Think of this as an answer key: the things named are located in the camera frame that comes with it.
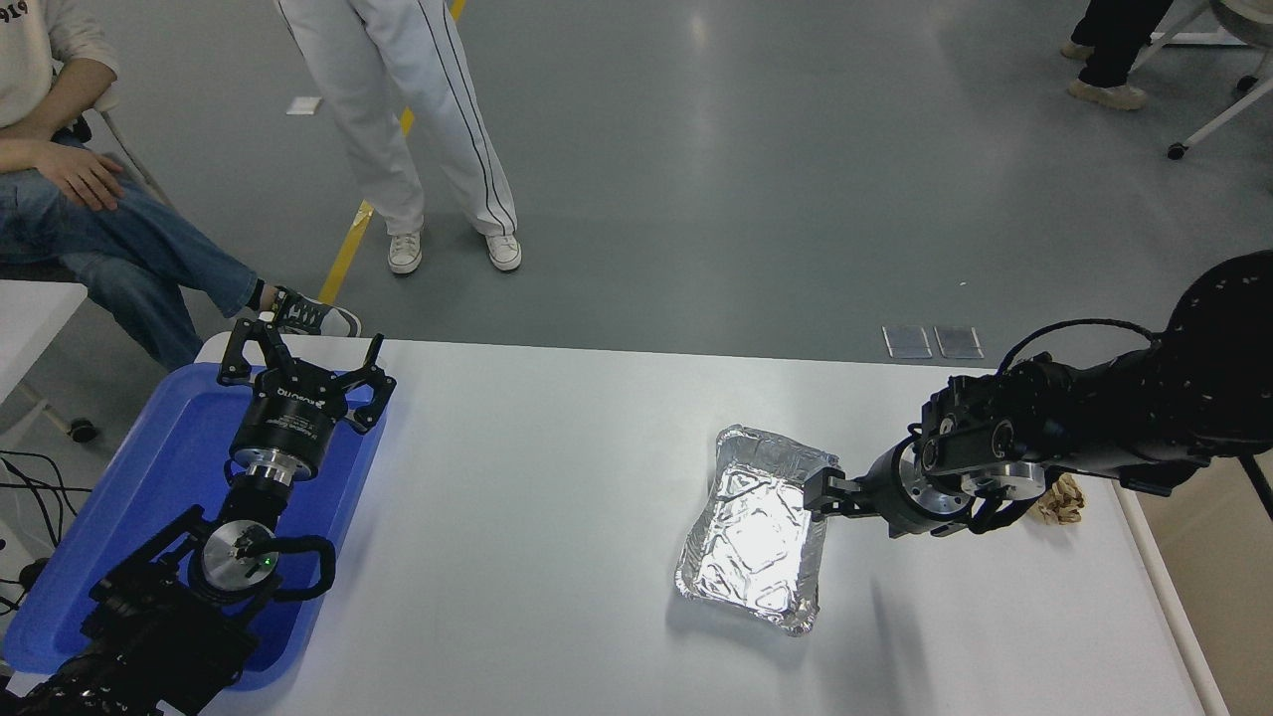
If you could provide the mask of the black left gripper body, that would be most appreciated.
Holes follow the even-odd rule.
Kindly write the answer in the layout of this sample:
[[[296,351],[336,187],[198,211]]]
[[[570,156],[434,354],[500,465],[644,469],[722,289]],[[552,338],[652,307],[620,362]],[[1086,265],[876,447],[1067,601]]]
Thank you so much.
[[[346,412],[345,389],[332,371],[299,368],[286,376],[281,368],[264,369],[252,378],[250,410],[232,440],[230,457],[246,466],[251,454],[274,451],[317,470]]]

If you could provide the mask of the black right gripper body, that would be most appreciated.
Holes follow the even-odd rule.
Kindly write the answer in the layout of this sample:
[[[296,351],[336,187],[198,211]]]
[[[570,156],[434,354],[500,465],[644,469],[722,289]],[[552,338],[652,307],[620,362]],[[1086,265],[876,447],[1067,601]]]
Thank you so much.
[[[901,441],[862,478],[868,508],[889,524],[892,538],[959,531],[973,512],[973,497],[946,492],[920,470],[913,441]]]

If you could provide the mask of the seated person's right hand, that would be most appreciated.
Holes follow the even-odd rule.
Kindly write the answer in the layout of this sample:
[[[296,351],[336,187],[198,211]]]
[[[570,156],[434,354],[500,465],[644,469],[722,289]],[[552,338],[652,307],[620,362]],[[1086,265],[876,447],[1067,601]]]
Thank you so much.
[[[90,210],[117,210],[123,189],[118,182],[123,167],[108,157],[59,141],[38,141],[34,168],[79,206]]]

